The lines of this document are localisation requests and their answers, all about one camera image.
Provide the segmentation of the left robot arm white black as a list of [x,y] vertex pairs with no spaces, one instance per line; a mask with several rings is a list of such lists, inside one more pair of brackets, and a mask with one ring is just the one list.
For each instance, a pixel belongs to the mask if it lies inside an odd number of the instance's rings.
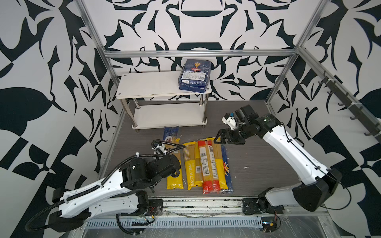
[[67,232],[103,215],[145,214],[150,208],[146,189],[168,176],[179,175],[180,168],[178,158],[171,154],[130,159],[110,176],[64,192],[58,200],[59,210],[49,216],[48,227]]

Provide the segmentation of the red spaghetti pack white label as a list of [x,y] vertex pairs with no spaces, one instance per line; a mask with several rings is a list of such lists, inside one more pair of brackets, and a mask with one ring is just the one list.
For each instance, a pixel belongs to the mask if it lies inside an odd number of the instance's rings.
[[199,140],[197,144],[201,162],[203,194],[219,193],[221,189],[212,142]]

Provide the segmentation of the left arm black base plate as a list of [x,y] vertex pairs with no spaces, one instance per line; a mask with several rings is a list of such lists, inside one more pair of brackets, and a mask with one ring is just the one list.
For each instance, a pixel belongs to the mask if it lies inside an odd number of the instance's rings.
[[139,216],[154,215],[158,211],[162,211],[163,199],[149,199],[138,204],[138,209],[133,213],[121,213],[121,216]]

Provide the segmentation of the dark blue clear spaghetti pack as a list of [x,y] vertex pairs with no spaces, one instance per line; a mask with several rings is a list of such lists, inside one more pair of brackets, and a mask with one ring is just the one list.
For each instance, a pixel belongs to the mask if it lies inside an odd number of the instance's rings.
[[175,143],[179,131],[179,126],[164,127],[163,141]]

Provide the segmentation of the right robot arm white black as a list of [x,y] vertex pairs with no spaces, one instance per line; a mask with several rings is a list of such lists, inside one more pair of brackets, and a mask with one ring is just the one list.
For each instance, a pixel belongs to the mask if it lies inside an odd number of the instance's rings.
[[284,123],[274,115],[262,117],[250,105],[233,113],[227,113],[222,122],[228,126],[220,129],[216,144],[244,145],[246,140],[257,136],[271,145],[296,172],[299,183],[281,188],[270,187],[258,196],[258,210],[268,213],[270,209],[284,205],[299,205],[309,212],[320,208],[336,191],[342,174],[329,169],[310,155],[287,132]]

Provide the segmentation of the yellow spaghetti pack barcode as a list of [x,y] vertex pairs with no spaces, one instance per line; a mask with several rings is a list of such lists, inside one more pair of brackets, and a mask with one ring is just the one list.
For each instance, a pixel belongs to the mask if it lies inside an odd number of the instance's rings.
[[179,169],[179,172],[176,172],[176,175],[178,175],[177,177],[172,177],[172,176],[169,176],[167,178],[167,189],[169,190],[172,190],[172,189],[183,189],[184,188],[184,185],[183,185],[183,175],[182,175],[182,162],[181,162],[181,151],[176,151],[173,153],[173,155],[176,156],[177,160],[179,161],[179,164],[180,164],[180,169]]

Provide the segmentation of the dark blue Barilla pasta box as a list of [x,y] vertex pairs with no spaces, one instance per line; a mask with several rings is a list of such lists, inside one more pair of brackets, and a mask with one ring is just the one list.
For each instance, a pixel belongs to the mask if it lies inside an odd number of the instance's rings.
[[211,61],[187,59],[178,78],[179,89],[195,93],[205,93],[210,81],[210,74]]

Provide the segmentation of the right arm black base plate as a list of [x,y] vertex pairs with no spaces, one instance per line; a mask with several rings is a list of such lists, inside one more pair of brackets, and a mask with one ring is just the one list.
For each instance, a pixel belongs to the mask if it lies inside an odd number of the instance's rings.
[[264,198],[243,198],[243,213],[245,215],[260,215],[260,214],[283,214],[284,206],[271,206]]

